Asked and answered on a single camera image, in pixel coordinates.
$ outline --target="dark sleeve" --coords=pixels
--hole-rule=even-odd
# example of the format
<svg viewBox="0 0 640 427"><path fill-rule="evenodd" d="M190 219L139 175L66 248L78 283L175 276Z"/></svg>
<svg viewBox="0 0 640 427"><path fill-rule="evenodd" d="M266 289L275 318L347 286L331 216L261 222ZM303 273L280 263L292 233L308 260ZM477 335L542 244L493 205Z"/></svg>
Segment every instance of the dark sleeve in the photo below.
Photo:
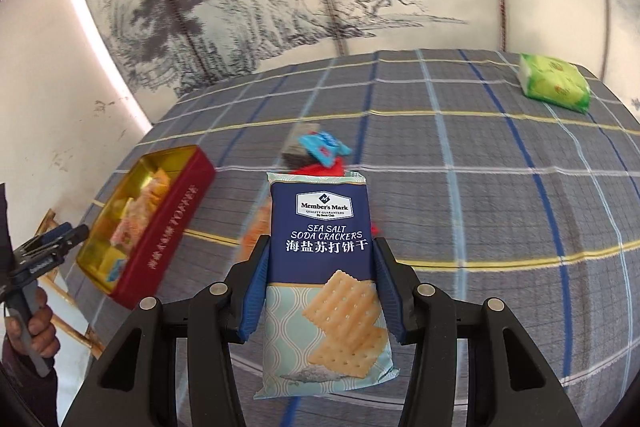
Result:
<svg viewBox="0 0 640 427"><path fill-rule="evenodd" d="M16 353L7 337L2 343L2 367L44 427L58 427L58 375L55 369L45 378L39 377L31 359Z"/></svg>

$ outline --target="painted mountain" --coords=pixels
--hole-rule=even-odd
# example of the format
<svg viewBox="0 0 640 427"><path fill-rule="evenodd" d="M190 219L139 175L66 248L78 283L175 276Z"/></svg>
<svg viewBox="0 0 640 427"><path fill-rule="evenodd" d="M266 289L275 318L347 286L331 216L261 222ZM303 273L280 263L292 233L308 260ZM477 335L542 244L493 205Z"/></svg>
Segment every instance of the painted mountain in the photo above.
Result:
<svg viewBox="0 0 640 427"><path fill-rule="evenodd" d="M178 96L255 71L259 61L330 36L327 16L303 0L87 0L133 92ZM345 25L345 36L362 35Z"/></svg>

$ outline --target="checkered tablecloth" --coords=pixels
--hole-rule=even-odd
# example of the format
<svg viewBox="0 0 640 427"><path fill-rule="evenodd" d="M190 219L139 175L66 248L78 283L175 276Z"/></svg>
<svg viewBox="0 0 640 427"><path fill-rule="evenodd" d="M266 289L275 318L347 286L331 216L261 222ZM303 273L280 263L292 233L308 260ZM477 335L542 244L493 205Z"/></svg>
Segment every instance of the checkered tablecloth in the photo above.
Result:
<svg viewBox="0 0 640 427"><path fill-rule="evenodd" d="M197 143L218 175L159 290L188 298L221 280L267 194L293 126L317 121L353 149L372 219L398 259L451 296L504 299L561 379L585 427L599 426L640 369L640 124L581 68L588 114L529 100L518 56L380 51L288 66L186 95L133 149L89 209L92 223L144 153ZM127 311L68 264L78 304L108 341ZM296 425L396 425L413 349L393 345L399 378L304 397ZM248 425L277 425L284 399L253 401L262 330L232 350ZM454 425L466 414L466 349ZM188 424L186 346L178 346Z"/></svg>

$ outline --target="red object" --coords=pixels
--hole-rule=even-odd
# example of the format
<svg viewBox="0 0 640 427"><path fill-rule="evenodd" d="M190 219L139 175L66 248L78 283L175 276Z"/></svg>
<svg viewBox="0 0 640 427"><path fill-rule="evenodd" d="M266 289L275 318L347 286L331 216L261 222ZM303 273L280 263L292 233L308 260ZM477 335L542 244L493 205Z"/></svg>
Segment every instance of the red object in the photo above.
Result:
<svg viewBox="0 0 640 427"><path fill-rule="evenodd" d="M156 294L182 232L215 175L214 166L196 147L132 250L118 284L109 295L114 301L132 310L140 299Z"/></svg>
<svg viewBox="0 0 640 427"><path fill-rule="evenodd" d="M302 169L293 171L291 174L302 174L305 176L344 176L344 168L342 167L342 158L336 157L333 167L323 167L319 163L313 165L307 165ZM371 223L371 237L378 237L380 230L376 225Z"/></svg>

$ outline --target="green tissue package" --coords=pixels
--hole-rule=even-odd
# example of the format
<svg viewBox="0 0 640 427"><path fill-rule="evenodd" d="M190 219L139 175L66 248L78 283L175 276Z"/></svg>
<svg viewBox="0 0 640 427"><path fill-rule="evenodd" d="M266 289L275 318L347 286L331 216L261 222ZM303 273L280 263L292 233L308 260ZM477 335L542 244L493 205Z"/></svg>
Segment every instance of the green tissue package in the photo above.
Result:
<svg viewBox="0 0 640 427"><path fill-rule="evenodd" d="M542 55L520 55L518 80L525 96L577 112L589 109L589 84L574 65Z"/></svg>

